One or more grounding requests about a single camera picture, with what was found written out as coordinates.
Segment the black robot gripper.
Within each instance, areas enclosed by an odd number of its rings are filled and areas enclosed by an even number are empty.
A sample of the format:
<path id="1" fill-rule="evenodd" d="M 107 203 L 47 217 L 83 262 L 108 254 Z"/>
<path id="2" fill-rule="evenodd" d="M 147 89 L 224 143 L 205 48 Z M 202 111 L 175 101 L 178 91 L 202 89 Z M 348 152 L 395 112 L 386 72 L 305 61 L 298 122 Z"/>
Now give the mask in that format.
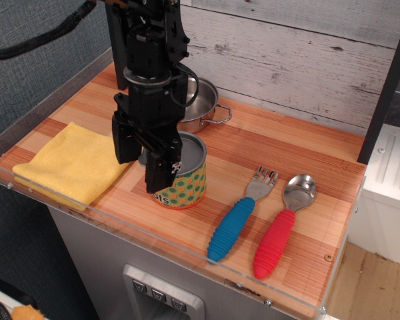
<path id="1" fill-rule="evenodd" d="M 112 119 L 119 164 L 138 160 L 145 148 L 145 182 L 149 194 L 171 187 L 181 169 L 177 123 L 184 118 L 188 76 L 177 75 L 164 86 L 129 84 L 129 93 L 114 96 Z"/>

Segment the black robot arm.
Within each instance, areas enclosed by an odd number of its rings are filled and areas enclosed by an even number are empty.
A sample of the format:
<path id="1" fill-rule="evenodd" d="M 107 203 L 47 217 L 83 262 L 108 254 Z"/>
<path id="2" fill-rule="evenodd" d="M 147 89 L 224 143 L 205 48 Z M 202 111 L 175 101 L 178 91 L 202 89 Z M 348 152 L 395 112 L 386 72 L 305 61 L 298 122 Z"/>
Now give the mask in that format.
<path id="1" fill-rule="evenodd" d="M 193 76 L 181 63 L 188 56 L 178 1 L 107 1 L 107 20 L 117 84 L 128 92 L 114 96 L 112 117 L 119 163 L 146 156 L 148 193 L 172 186 L 181 167 L 177 124 L 193 100 Z"/>

